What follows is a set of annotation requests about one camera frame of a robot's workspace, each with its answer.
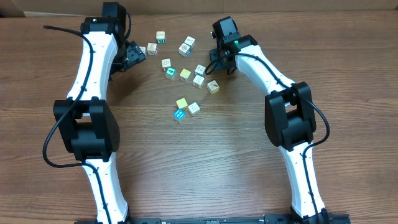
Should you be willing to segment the blue symbol block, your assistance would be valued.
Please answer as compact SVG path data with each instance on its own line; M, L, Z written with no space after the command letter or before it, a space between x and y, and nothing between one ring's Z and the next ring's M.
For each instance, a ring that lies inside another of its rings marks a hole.
M186 113L184 112L184 110L181 109L177 109L174 114L173 117L176 121L178 121L179 123L181 123L185 117L186 117Z

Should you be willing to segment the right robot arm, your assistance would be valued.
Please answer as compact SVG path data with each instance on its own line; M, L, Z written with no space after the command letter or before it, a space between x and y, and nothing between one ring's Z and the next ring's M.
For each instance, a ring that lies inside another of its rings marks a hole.
M239 33L231 17L216 21L212 28L216 48L210 51L211 62L205 72L239 70L265 96L266 134L282 153L292 191L290 222L328 223L312 161L313 147L323 143L313 140L315 116L324 119L325 115L313 104L310 87L278 71L251 35Z

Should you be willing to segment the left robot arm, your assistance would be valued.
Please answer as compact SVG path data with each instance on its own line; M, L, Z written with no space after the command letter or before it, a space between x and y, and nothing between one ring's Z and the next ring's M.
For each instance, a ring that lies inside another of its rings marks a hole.
M131 223L116 168L119 126L107 101L112 74L125 72L146 59L128 41L131 17L118 2L104 2L99 17L86 17L80 30L83 51L78 73L66 99L53 106L56 119L49 134L60 131L66 150L75 156L90 181L97 216L93 223Z

